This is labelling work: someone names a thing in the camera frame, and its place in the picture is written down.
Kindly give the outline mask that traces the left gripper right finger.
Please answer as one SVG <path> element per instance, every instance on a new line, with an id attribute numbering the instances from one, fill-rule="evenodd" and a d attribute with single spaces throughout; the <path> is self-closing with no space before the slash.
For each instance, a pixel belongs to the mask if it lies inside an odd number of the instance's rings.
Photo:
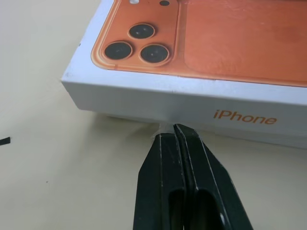
<path id="1" fill-rule="evenodd" d="M 177 124 L 186 194 L 184 230 L 254 230 L 226 168 L 192 128 Z"/>

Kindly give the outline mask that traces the white phone box lid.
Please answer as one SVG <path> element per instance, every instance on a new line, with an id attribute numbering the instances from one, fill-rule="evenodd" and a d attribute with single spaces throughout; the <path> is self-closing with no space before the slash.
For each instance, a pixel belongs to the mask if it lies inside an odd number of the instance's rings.
<path id="1" fill-rule="evenodd" d="M 101 0 L 61 81 L 81 110 L 307 149 L 307 0 Z"/>

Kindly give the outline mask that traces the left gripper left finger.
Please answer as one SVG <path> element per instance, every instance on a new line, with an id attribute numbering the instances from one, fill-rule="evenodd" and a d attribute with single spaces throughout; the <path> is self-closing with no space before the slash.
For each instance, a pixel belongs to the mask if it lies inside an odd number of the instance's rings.
<path id="1" fill-rule="evenodd" d="M 138 174 L 133 230 L 190 230 L 187 140 L 180 134 L 155 136 Z"/>

